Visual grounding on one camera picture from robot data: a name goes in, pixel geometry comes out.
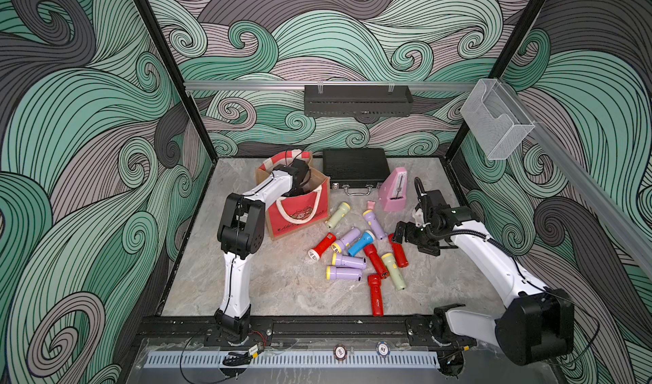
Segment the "pale green flashlight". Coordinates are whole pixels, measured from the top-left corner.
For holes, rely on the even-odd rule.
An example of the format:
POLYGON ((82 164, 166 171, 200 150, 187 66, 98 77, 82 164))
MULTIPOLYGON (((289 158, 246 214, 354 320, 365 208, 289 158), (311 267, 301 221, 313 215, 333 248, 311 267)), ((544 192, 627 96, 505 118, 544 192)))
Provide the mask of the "pale green flashlight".
POLYGON ((329 229, 334 229, 339 222, 351 211, 351 206, 347 202, 341 202, 336 210, 330 215, 325 222, 329 229))
POLYGON ((400 268, 398 267, 397 260, 393 253, 386 253, 381 256, 381 260, 387 268, 392 283, 397 291, 403 291, 407 288, 407 284, 402 277, 400 268))

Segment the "black front mounting rail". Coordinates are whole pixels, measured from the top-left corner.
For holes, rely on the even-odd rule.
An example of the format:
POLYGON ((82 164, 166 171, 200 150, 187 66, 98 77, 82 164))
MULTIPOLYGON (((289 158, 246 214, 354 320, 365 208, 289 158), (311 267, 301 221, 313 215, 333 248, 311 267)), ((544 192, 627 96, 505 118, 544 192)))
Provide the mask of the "black front mounting rail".
POLYGON ((390 316, 251 316, 242 322, 220 322, 215 316, 153 316, 143 319, 140 336, 198 336, 240 338, 248 333, 255 337, 281 338, 372 338, 413 337, 418 343, 432 343, 450 337, 442 314, 408 314, 390 316))

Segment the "aluminium rail back wall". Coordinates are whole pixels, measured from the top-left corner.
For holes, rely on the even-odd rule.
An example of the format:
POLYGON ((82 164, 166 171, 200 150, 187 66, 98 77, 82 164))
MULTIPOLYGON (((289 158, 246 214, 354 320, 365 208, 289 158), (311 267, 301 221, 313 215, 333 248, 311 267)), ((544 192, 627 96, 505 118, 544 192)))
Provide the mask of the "aluminium rail back wall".
POLYGON ((262 81, 262 80, 188 80, 183 83, 187 91, 299 91, 306 86, 380 86, 387 89, 407 86, 415 92, 467 92, 475 87, 470 83, 445 82, 337 82, 337 81, 262 81))

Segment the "pink metronome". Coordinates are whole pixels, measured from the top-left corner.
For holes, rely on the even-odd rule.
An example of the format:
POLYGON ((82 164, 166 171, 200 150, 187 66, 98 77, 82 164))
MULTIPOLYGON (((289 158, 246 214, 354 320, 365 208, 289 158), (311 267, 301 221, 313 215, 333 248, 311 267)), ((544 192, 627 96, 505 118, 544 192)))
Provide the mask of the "pink metronome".
POLYGON ((407 169, 394 169, 379 188, 379 202, 385 212, 401 212, 407 205, 407 169))

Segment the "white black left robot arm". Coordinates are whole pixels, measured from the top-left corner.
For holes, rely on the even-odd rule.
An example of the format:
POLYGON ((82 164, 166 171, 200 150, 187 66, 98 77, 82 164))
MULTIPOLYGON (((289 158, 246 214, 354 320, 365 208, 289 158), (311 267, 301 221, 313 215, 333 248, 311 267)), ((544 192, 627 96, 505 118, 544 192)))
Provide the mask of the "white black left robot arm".
POLYGON ((280 164, 259 185, 243 194, 232 193, 225 201, 217 229, 225 283, 215 318, 230 341, 240 343, 249 335, 251 261, 264 240, 267 210, 279 198, 300 190, 309 170, 301 160, 280 164))

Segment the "purple flashlight middle row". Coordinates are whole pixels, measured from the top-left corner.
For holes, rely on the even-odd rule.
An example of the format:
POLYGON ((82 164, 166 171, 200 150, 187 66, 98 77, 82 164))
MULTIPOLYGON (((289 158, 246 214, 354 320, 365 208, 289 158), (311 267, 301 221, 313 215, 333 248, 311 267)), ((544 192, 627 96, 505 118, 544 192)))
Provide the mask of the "purple flashlight middle row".
POLYGON ((367 262, 365 258, 351 257, 339 252, 335 252, 333 254, 331 265, 335 267, 354 268, 354 269, 367 268, 367 262))

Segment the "blue flashlight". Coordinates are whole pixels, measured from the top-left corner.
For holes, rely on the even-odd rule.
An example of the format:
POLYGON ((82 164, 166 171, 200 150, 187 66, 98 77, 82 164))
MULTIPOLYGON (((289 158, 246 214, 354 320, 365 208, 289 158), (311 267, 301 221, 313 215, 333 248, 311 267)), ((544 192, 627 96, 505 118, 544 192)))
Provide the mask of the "blue flashlight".
POLYGON ((360 251, 375 242, 375 235, 372 231, 366 230, 361 235, 360 239, 351 245, 347 250, 347 255, 350 257, 356 256, 360 251))

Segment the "black hard carry case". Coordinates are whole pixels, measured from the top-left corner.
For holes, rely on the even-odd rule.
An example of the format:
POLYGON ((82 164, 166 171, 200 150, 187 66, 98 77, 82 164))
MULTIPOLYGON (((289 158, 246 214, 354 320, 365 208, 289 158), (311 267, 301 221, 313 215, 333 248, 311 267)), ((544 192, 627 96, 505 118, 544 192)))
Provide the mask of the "black hard carry case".
POLYGON ((326 149, 322 159, 323 173, 330 178, 332 189, 373 189, 390 176, 382 149, 326 149))

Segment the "red canvas tote bag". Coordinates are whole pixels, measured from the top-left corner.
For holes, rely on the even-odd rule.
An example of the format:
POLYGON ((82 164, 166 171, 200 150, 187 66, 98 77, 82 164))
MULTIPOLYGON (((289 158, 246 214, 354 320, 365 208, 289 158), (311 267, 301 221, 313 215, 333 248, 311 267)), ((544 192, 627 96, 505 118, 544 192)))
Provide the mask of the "red canvas tote bag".
POLYGON ((256 169, 256 184, 263 185, 270 180, 271 173, 277 166, 289 166, 292 161, 305 162, 308 175, 300 182, 301 190, 298 195, 282 196, 268 208, 266 225, 272 240, 295 234, 328 217, 329 177, 315 167, 311 152, 282 151, 266 159, 256 169))

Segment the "purple flashlight lower row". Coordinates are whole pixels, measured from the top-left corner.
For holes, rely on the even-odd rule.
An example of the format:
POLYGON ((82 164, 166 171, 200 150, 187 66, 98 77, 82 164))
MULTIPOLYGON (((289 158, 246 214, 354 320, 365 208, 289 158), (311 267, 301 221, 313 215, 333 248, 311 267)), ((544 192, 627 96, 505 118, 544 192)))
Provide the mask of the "purple flashlight lower row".
POLYGON ((361 281, 363 278, 363 270, 357 268, 346 268, 328 266, 326 268, 327 280, 353 280, 361 281))

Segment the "aluminium rail right wall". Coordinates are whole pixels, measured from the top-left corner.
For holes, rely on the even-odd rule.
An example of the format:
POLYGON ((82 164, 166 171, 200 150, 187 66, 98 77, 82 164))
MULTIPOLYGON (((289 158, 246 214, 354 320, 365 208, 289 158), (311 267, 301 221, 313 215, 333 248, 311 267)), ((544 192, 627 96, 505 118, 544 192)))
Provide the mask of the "aluminium rail right wall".
POLYGON ((584 92, 583 105, 530 88, 507 86, 514 109, 534 125, 531 136, 546 151, 623 249, 651 271, 651 123, 621 123, 611 100, 584 92))

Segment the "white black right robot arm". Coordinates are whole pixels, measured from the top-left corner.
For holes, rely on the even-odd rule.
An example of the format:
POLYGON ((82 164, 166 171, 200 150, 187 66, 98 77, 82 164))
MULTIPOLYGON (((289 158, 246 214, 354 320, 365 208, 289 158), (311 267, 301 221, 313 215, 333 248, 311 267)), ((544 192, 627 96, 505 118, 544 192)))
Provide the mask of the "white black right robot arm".
POLYGON ((473 339, 499 348, 516 365, 569 355, 574 348, 576 306, 562 289, 552 289, 492 237, 468 207, 451 207, 438 190, 414 180, 418 203, 413 221, 397 223, 393 241, 438 256, 459 249, 477 266, 504 304, 500 316, 478 314, 461 304, 434 311, 431 333, 436 342, 473 339))

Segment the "purple flashlight row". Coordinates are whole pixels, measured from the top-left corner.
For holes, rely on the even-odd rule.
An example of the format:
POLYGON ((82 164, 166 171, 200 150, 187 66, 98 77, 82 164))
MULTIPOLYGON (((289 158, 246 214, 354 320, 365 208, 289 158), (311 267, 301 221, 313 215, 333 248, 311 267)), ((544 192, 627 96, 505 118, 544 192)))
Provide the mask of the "purple flashlight row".
POLYGON ((327 280, 353 280, 361 281, 363 278, 363 270, 357 268, 346 268, 328 266, 326 268, 327 280))
POLYGON ((354 268, 354 269, 367 268, 367 262, 365 258, 351 257, 339 252, 335 252, 333 254, 331 265, 335 267, 354 268))

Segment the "aluminium rail wall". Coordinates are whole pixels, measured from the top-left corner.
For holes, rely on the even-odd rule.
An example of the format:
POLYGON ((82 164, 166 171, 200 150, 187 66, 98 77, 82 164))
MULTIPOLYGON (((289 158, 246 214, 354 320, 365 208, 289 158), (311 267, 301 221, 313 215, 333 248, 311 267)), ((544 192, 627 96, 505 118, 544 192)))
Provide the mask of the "aluminium rail wall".
POLYGON ((651 123, 621 123, 611 100, 584 92, 583 105, 530 88, 507 86, 514 109, 534 125, 531 136, 546 151, 623 249, 651 271, 651 123))
POLYGON ((187 91, 299 91, 306 86, 380 86, 387 89, 407 86, 415 92, 467 92, 475 87, 470 83, 445 82, 337 82, 337 81, 262 81, 262 80, 188 80, 183 83, 187 91))

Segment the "black wall-mounted shelf tray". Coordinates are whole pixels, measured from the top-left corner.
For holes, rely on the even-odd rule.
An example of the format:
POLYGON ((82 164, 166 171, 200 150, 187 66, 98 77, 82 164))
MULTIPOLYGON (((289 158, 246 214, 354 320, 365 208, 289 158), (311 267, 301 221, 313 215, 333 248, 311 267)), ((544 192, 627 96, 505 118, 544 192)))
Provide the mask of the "black wall-mounted shelf tray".
POLYGON ((318 84, 305 86, 303 110, 308 117, 407 117, 414 106, 408 86, 318 84))

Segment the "clear plastic wall bin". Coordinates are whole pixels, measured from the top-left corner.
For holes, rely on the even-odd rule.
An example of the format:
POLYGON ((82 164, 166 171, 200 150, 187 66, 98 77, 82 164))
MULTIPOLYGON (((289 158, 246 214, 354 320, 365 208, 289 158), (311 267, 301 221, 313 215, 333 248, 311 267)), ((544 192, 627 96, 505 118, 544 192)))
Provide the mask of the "clear plastic wall bin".
POLYGON ((460 112, 489 161, 507 160, 535 127, 514 88, 496 78, 479 80, 460 112))

